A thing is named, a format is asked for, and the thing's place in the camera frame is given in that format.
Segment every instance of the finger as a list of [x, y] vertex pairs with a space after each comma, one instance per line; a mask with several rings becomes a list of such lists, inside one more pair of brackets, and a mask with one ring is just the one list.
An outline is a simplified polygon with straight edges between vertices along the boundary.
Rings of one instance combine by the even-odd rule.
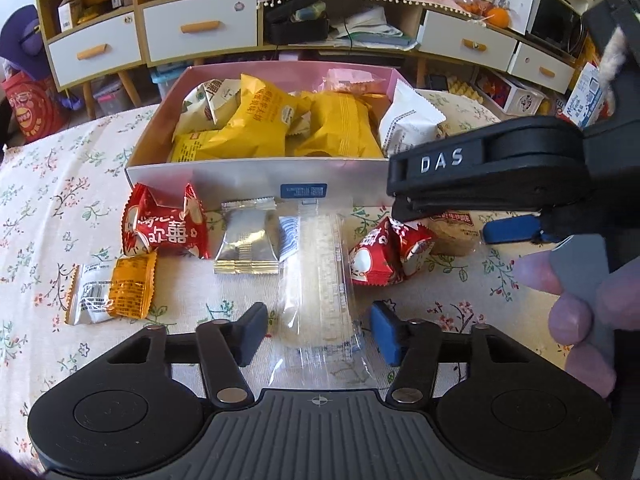
[[551, 251], [523, 256], [513, 267], [517, 282], [549, 294], [562, 294], [562, 285], [551, 268]]
[[561, 345], [575, 345], [589, 335], [592, 321], [589, 305], [571, 294], [563, 294], [549, 312], [549, 332]]
[[616, 384], [616, 373], [593, 346], [574, 346], [566, 358], [567, 373], [586, 384], [602, 397], [609, 397]]
[[640, 258], [602, 282], [596, 293], [596, 312], [614, 328], [640, 330]]

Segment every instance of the wooden table leg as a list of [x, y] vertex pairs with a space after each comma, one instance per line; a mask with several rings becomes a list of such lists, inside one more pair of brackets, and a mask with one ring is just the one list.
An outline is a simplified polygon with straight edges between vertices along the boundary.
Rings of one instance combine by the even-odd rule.
[[136, 108], [140, 108], [142, 106], [142, 101], [140, 100], [140, 95], [138, 95], [136, 86], [133, 84], [133, 81], [131, 80], [131, 76], [129, 75], [129, 72], [127, 72], [126, 70], [118, 72], [118, 77], [120, 78], [120, 81], [122, 81], [122, 85], [124, 86], [124, 89], [127, 91], [127, 94], [129, 95], [129, 98], [131, 99], [131, 102], [133, 103], [133, 105]]
[[84, 96], [87, 117], [93, 121], [95, 119], [95, 100], [94, 93], [91, 91], [91, 81], [82, 84], [82, 95]]
[[427, 59], [425, 57], [419, 57], [418, 70], [415, 75], [416, 88], [424, 88], [426, 84], [425, 82], [426, 75], [427, 75]]

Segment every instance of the wooden drawer handle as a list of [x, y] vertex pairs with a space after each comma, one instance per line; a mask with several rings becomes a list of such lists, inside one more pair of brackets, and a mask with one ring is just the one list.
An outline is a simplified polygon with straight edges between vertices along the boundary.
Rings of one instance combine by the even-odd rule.
[[100, 56], [100, 54], [104, 54], [107, 52], [107, 47], [109, 45], [107, 43], [94, 46], [93, 48], [88, 48], [87, 50], [83, 50], [82, 52], [78, 52], [78, 61], [83, 61], [85, 59], [91, 59], [92, 57]]
[[542, 75], [546, 75], [547, 77], [550, 77], [551, 79], [556, 77], [556, 73], [549, 70], [548, 68], [545, 68], [543, 66], [540, 67], [540, 73]]
[[200, 23], [188, 23], [182, 25], [180, 31], [183, 34], [194, 34], [195, 32], [207, 32], [208, 30], [216, 30], [220, 26], [220, 22], [200, 22]]
[[478, 52], [486, 51], [486, 45], [482, 43], [476, 43], [475, 41], [471, 40], [462, 40], [462, 44], [467, 48], [470, 48], [471, 50], [477, 50]]

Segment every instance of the red snack package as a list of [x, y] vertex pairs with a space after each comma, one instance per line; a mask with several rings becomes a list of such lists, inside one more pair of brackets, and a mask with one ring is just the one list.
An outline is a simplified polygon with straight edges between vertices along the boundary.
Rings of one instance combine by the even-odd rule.
[[126, 256], [167, 248], [208, 259], [208, 235], [202, 206], [191, 184], [184, 190], [182, 209], [158, 205], [143, 184], [133, 188], [122, 216], [122, 249]]
[[389, 219], [391, 228], [400, 238], [399, 251], [402, 270], [406, 277], [418, 272], [435, 245], [436, 235], [420, 222], [403, 224]]
[[404, 280], [398, 257], [398, 237], [385, 218], [349, 253], [355, 285], [393, 285]]

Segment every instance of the drawer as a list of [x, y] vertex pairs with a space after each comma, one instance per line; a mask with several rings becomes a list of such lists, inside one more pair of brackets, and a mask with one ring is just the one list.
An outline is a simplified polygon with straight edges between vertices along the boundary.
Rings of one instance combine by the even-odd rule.
[[49, 45], [58, 84], [142, 62], [133, 12], [83, 28]]
[[257, 46], [258, 0], [178, 0], [144, 10], [152, 62]]
[[574, 75], [574, 68], [549, 54], [521, 43], [511, 59], [507, 72], [564, 94]]
[[517, 40], [482, 27], [428, 10], [418, 32], [420, 51], [507, 70]]

